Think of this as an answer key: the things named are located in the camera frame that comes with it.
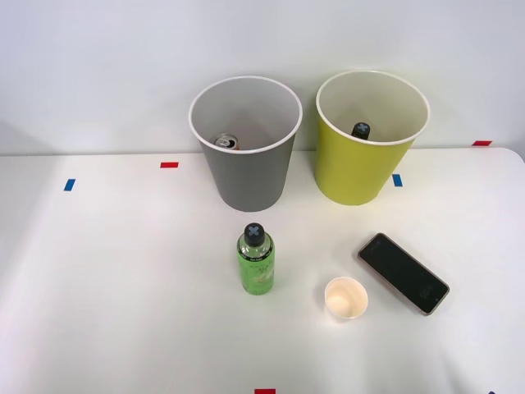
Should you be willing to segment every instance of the black bottle cap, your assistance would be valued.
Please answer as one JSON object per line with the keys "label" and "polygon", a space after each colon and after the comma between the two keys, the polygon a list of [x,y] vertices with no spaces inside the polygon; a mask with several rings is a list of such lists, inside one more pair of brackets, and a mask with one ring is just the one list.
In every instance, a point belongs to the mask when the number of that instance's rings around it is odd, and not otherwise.
{"label": "black bottle cap", "polygon": [[250,246],[262,245],[264,238],[264,228],[259,223],[250,223],[244,229],[244,241]]}
{"label": "black bottle cap", "polygon": [[369,135],[370,126],[368,124],[363,121],[355,124],[354,129],[352,130],[353,137],[360,138],[361,140],[368,140]]}

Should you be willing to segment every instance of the black phone screen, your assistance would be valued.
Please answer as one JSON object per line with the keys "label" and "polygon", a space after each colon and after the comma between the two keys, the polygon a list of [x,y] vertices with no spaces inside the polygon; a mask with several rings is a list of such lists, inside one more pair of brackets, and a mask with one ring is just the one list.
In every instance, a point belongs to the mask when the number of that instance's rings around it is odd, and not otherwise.
{"label": "black phone screen", "polygon": [[449,291],[436,275],[384,234],[377,234],[359,252],[359,257],[426,314],[432,312]]}

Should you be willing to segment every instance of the plastic bottle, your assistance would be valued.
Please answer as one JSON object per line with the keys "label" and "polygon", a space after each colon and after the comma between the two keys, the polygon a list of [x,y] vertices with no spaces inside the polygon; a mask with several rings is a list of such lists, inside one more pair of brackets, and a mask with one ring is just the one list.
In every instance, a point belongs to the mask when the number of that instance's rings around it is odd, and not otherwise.
{"label": "plastic bottle", "polygon": [[237,241],[240,278],[244,289],[256,296],[273,287],[275,246],[259,223],[250,223]]}

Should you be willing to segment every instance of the small paper cup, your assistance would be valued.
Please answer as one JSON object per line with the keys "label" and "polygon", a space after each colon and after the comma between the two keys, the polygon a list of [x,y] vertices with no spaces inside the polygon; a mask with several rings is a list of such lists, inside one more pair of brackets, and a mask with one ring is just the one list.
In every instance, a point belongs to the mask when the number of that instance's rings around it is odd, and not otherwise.
{"label": "small paper cup", "polygon": [[325,305],[338,318],[358,318],[367,310],[368,294],[355,279],[337,277],[326,285]]}

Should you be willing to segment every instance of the trash can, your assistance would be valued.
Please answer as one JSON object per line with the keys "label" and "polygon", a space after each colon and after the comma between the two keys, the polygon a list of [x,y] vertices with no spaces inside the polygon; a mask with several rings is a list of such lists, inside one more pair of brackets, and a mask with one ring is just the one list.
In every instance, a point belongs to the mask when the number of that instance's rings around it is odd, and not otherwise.
{"label": "trash can", "polygon": [[189,126],[224,202],[255,212],[281,197],[302,118],[297,95],[261,76],[221,80],[195,98]]}
{"label": "trash can", "polygon": [[[382,71],[347,71],[317,92],[317,186],[340,204],[374,199],[430,118],[425,96],[408,81]],[[367,140],[352,136],[359,123]]]}

